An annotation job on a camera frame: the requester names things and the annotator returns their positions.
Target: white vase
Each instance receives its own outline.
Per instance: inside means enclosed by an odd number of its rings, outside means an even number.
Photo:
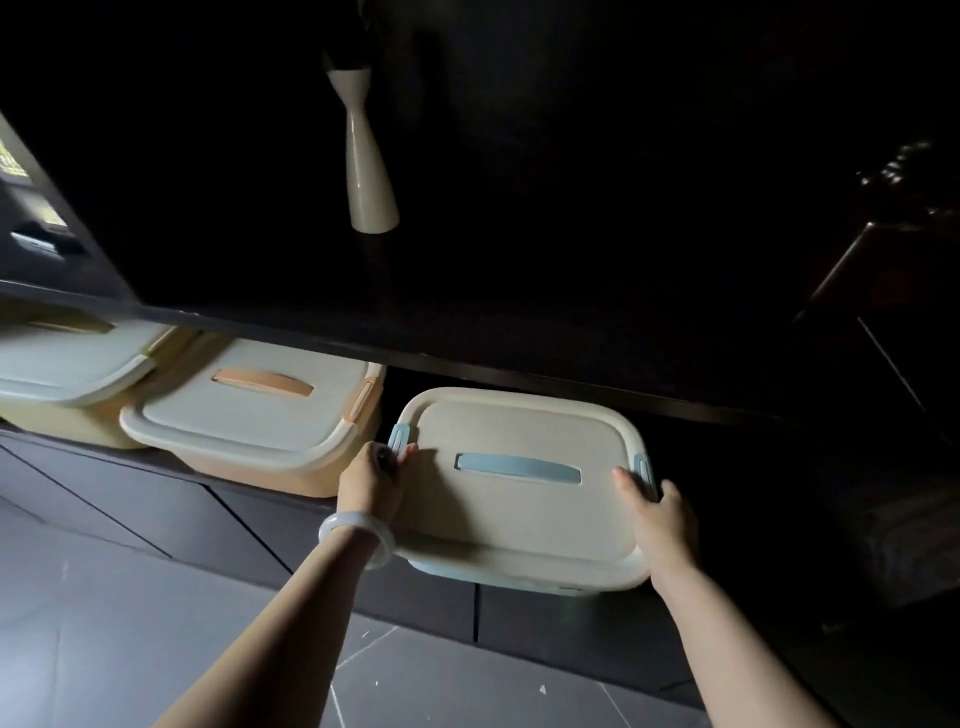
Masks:
[[[350,223],[358,232],[379,234],[400,222],[387,167],[364,111],[370,89],[370,69],[327,71],[334,90],[347,108],[347,198]]]

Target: yellow storage box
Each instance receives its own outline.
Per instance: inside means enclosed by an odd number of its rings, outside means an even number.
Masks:
[[[120,427],[135,385],[196,331],[149,321],[39,309],[0,328],[0,418],[22,429],[108,448],[142,448]]]
[[[120,423],[199,473],[331,497],[380,424],[385,374],[368,361],[203,334]]]

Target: forearm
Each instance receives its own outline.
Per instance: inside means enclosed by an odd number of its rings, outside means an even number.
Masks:
[[[715,728],[834,728],[708,576],[689,567],[657,584]]]
[[[376,543],[350,527],[332,531],[155,728],[315,728]]]

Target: hand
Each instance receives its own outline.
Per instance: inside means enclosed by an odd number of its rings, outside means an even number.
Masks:
[[[613,469],[613,484],[630,509],[636,544],[650,564],[654,588],[659,591],[663,580],[678,570],[697,568],[699,539],[697,517],[684,500],[677,486],[664,480],[663,498],[652,503],[623,468]]]
[[[394,461],[386,445],[367,443],[340,474],[337,512],[360,511],[390,523],[400,507],[403,489],[397,471],[403,468],[417,445],[408,445]]]

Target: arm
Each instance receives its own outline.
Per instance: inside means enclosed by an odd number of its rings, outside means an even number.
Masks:
[[[367,443],[340,476],[338,511],[393,519],[402,493],[377,465],[382,448]],[[414,450],[400,455],[399,467]],[[316,728],[360,574],[378,544],[373,534],[350,526],[331,531],[154,728]]]
[[[697,522],[677,487],[663,481],[652,503],[629,473],[613,482],[634,518],[654,588],[677,623],[686,659],[716,728],[836,728],[730,598],[697,567]]]

